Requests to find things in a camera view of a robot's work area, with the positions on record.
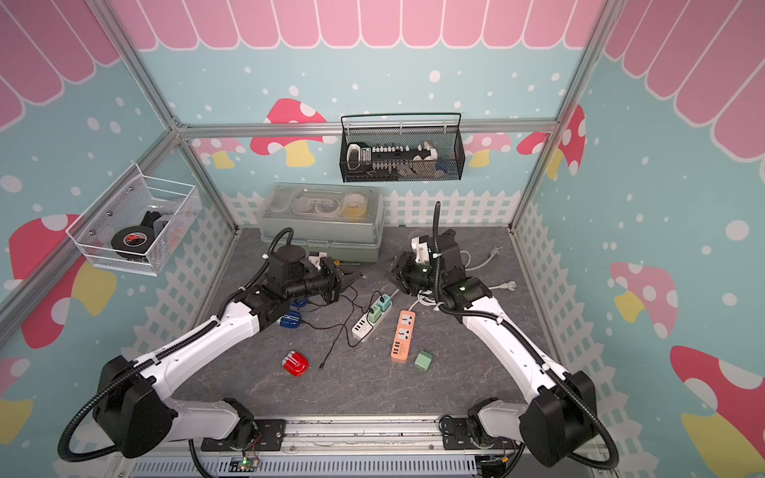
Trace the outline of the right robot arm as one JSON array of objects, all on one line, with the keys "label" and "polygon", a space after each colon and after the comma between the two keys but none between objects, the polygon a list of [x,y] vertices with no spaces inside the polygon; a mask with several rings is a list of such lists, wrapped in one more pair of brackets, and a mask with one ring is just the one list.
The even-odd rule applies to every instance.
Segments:
[{"label": "right robot arm", "polygon": [[511,320],[493,291],[468,274],[453,229],[440,231],[441,205],[432,232],[398,255],[390,280],[402,294],[456,318],[494,354],[525,398],[523,406],[486,398],[470,408],[465,426],[479,448],[509,444],[511,472],[524,452],[543,466],[571,459],[596,470],[614,471],[620,454],[597,414],[593,380],[572,374],[545,354]]}]

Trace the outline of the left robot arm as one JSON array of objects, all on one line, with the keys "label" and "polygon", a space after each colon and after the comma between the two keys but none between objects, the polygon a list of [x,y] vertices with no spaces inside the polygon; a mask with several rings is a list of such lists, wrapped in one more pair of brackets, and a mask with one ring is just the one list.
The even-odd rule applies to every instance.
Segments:
[{"label": "left robot arm", "polygon": [[272,240],[255,276],[236,289],[206,322],[134,360],[117,357],[103,367],[96,394],[65,426],[59,457],[86,462],[119,452],[140,457],[159,444],[210,438],[241,452],[261,433],[253,413],[234,398],[177,400],[189,378],[234,346],[275,324],[293,302],[340,300],[353,278],[329,257],[312,263],[285,228]]}]

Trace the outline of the teal USB charger adapter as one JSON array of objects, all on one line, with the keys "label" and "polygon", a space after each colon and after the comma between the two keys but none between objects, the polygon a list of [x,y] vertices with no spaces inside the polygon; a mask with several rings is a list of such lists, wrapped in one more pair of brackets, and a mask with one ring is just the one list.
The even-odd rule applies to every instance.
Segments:
[{"label": "teal USB charger adapter", "polygon": [[377,301],[377,306],[382,312],[386,312],[392,306],[392,297],[384,294]]}]

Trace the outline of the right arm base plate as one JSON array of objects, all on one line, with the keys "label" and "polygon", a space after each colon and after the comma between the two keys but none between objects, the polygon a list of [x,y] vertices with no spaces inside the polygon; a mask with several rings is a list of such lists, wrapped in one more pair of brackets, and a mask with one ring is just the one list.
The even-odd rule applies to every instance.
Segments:
[{"label": "right arm base plate", "polygon": [[437,428],[445,450],[500,450],[514,452],[519,443],[508,438],[484,436],[478,438],[468,425],[466,417],[444,414],[438,418]]}]

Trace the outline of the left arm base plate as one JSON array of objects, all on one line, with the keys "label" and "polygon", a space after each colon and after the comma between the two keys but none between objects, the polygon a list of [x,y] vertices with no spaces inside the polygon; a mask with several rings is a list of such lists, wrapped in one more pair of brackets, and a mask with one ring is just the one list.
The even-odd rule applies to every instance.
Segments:
[{"label": "left arm base plate", "polygon": [[257,418],[249,424],[237,426],[227,438],[204,438],[201,442],[203,452],[265,452],[280,451],[285,438],[286,421],[284,419]]}]

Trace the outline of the green adapter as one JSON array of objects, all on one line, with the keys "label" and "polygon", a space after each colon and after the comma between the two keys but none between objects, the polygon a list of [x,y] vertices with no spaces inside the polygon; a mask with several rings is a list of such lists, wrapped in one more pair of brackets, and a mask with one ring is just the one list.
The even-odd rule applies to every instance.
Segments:
[{"label": "green adapter", "polygon": [[381,309],[381,307],[379,305],[374,305],[368,311],[367,321],[371,325],[374,325],[374,324],[376,324],[380,320],[382,314],[383,314],[383,310]]},{"label": "green adapter", "polygon": [[414,366],[419,370],[429,370],[434,361],[434,356],[427,351],[419,351],[414,360]]}]

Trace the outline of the green adapter front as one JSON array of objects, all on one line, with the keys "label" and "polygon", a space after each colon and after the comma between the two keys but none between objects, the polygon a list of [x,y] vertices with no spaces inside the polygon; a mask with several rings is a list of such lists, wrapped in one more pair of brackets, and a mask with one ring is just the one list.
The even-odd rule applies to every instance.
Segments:
[{"label": "green adapter front", "polygon": [[427,351],[419,351],[414,360],[414,366],[419,370],[429,370],[434,361],[434,356]]}]

